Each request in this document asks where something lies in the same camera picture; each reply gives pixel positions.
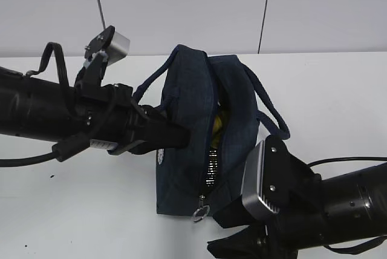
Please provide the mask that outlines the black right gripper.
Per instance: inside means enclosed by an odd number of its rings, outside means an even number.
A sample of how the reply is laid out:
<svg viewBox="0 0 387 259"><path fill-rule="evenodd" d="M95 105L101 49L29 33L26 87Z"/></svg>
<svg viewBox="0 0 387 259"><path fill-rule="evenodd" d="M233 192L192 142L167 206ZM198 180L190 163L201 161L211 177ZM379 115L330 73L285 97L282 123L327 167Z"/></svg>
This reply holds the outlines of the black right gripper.
<svg viewBox="0 0 387 259"><path fill-rule="evenodd" d="M266 223L262 228L245 228L229 237L207 242L214 258L297 258L298 251L324 245L327 217L324 211L322 177L306 163L290 156L293 184L290 204L266 220L257 197L238 197L213 214L224 229Z"/></svg>

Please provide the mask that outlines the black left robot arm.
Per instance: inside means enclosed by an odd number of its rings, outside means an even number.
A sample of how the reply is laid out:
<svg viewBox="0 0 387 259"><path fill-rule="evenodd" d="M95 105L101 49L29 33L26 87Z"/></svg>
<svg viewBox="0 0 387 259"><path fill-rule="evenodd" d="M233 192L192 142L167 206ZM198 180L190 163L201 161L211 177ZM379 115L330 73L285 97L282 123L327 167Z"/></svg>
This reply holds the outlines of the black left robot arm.
<svg viewBox="0 0 387 259"><path fill-rule="evenodd" d="M140 106L132 97L132 87L118 84L97 87L90 93L69 89L76 113L71 115L60 86L47 80L26 77L1 69L1 134L59 142L78 133L87 134L101 120L112 97L115 105L91 146L108 144L110 155L131 152L146 154L162 148L185 148L188 129L167 120L157 109Z"/></svg>

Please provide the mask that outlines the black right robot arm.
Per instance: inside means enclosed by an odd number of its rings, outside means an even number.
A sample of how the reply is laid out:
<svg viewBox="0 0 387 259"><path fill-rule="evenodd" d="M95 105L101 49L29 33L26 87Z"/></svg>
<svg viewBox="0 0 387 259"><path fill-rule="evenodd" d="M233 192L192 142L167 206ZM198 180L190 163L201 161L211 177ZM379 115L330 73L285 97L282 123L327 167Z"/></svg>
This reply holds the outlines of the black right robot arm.
<svg viewBox="0 0 387 259"><path fill-rule="evenodd" d="M242 227L208 242L215 258L296 258L314 247L358 255L386 240L386 165L323 179L291 154L252 157L240 195L213 217Z"/></svg>

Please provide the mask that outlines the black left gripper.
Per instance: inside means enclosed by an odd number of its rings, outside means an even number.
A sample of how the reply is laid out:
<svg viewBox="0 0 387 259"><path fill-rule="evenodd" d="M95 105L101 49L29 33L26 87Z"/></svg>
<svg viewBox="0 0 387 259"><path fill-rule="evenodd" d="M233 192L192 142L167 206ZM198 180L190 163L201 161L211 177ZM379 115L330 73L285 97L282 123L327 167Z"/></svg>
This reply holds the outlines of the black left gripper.
<svg viewBox="0 0 387 259"><path fill-rule="evenodd" d="M158 109L139 105L132 87L103 87L78 83L76 110L85 119L82 134L92 148L110 155L146 154L157 149L182 149L190 142L190 131L168 120Z"/></svg>

